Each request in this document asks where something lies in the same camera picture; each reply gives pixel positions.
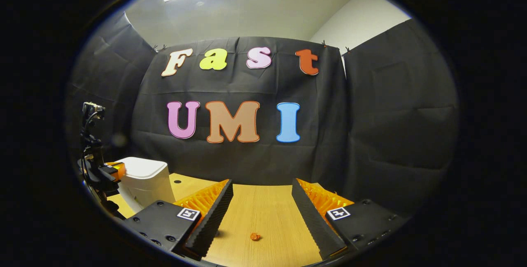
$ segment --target small orange object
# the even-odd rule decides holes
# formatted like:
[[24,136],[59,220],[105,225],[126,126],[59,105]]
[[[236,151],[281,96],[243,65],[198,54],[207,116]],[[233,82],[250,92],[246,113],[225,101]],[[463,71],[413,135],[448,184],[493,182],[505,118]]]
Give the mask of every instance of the small orange object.
[[254,241],[257,241],[258,239],[260,239],[260,237],[261,236],[256,233],[251,233],[251,239]]

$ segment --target ceiling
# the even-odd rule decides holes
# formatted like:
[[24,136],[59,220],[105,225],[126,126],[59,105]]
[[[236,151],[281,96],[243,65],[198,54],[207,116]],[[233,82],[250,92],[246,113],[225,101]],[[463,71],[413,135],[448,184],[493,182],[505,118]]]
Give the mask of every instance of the ceiling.
[[350,0],[136,0],[126,15],[158,48],[221,37],[311,37]]

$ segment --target screw hole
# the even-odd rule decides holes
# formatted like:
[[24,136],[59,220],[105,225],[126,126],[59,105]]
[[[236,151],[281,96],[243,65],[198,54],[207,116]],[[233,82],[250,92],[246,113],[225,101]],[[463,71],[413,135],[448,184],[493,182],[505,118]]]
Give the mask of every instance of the screw hole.
[[352,238],[352,242],[361,241],[363,238],[364,238],[364,235],[355,235],[355,236]]

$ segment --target white wall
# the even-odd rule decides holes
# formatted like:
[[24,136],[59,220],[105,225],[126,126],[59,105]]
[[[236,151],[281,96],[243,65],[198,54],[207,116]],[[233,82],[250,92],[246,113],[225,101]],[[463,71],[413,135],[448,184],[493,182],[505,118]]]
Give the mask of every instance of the white wall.
[[350,0],[320,27],[311,42],[326,41],[346,53],[384,31],[410,19],[386,0]]

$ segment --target blue letter i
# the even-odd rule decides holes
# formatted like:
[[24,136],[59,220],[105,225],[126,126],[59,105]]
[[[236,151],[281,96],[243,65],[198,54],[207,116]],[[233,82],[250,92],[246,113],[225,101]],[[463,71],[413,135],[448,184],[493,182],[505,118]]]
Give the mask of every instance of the blue letter i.
[[300,136],[296,133],[296,113],[300,109],[300,105],[294,102],[281,102],[277,104],[276,108],[282,114],[280,134],[276,140],[282,143],[297,142]]

